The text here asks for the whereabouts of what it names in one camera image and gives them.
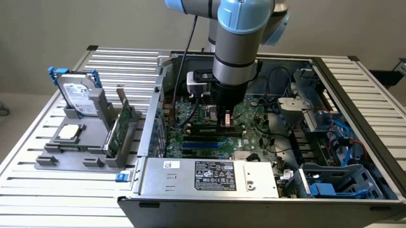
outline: gray floor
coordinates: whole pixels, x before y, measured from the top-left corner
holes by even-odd
[[[11,109],[8,116],[0,116],[0,162],[12,150],[49,98],[49,95],[0,94],[0,101]]]

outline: motherboard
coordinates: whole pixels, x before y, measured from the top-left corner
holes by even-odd
[[[230,159],[246,160],[251,154],[258,154],[258,161],[272,162],[276,159],[271,143],[271,134],[267,125],[266,113],[260,104],[260,99],[247,96],[244,101],[235,106],[232,125],[240,128],[242,134],[236,137],[211,136],[195,137],[186,127],[174,129],[171,118],[171,104],[164,104],[164,114],[167,116],[168,145],[166,157],[168,158],[199,158],[199,159]],[[176,121],[187,118],[192,111],[194,103],[186,98],[176,101]],[[190,122],[191,125],[215,125],[216,106],[200,102],[198,110]]]

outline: robotic arm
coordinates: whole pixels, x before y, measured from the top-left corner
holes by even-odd
[[[211,95],[220,126],[230,126],[234,107],[243,101],[255,74],[259,44],[274,45],[288,14],[284,0],[166,0],[170,8],[211,19],[208,40],[215,45]]]

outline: white wall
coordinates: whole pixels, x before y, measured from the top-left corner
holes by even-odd
[[[260,51],[357,55],[390,69],[406,57],[405,0],[287,0],[291,21]],[[0,0],[0,91],[51,94],[48,66],[72,67],[88,45],[183,49],[192,16],[163,0]],[[199,19],[191,49],[206,46]]]

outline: sticker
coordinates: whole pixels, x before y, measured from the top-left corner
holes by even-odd
[[[164,169],[179,169],[180,161],[164,161]]]
[[[83,115],[97,115],[95,103],[88,99],[89,90],[81,84],[65,83],[64,90],[75,109]]]
[[[234,163],[228,161],[196,161],[195,189],[236,191]]]

